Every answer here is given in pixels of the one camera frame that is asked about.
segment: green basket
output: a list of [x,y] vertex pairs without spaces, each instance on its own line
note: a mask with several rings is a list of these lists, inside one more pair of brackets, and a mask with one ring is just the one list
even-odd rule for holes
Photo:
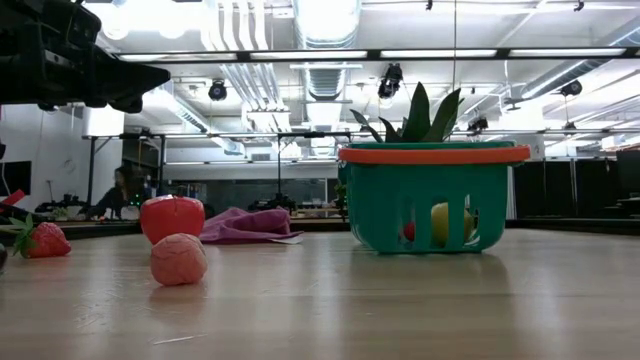
[[[514,144],[375,143],[352,144],[349,148],[430,151],[514,148]],[[339,178],[347,184],[351,231],[380,253],[481,252],[502,236],[507,209],[507,168],[519,161],[461,165],[343,162]],[[442,244],[432,241],[431,211],[434,205],[444,202],[448,203],[449,232]],[[476,221],[469,239],[464,234],[465,208]],[[410,223],[415,224],[414,239],[404,235]]]

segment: pink ball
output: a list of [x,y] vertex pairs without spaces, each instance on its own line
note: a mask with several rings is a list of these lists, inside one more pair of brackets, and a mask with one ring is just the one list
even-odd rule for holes
[[151,249],[151,274],[162,285],[194,284],[206,272],[204,247],[193,235],[169,235]]

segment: yellow fruit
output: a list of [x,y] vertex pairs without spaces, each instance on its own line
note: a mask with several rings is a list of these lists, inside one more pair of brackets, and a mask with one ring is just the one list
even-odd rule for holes
[[[464,210],[464,242],[471,240],[475,222],[473,216]],[[441,203],[431,208],[431,240],[444,247],[449,238],[449,204]]]

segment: purple cloth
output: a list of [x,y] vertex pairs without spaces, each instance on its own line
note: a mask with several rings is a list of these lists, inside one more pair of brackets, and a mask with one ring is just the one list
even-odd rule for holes
[[231,208],[204,222],[202,243],[247,244],[296,237],[302,233],[289,229],[289,212],[278,208],[249,213]]

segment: table surface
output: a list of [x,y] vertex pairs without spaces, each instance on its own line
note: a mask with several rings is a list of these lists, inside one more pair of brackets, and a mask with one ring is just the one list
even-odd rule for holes
[[484,255],[379,256],[349,233],[206,246],[163,288],[139,235],[11,258],[2,359],[637,359],[640,241],[507,230]]

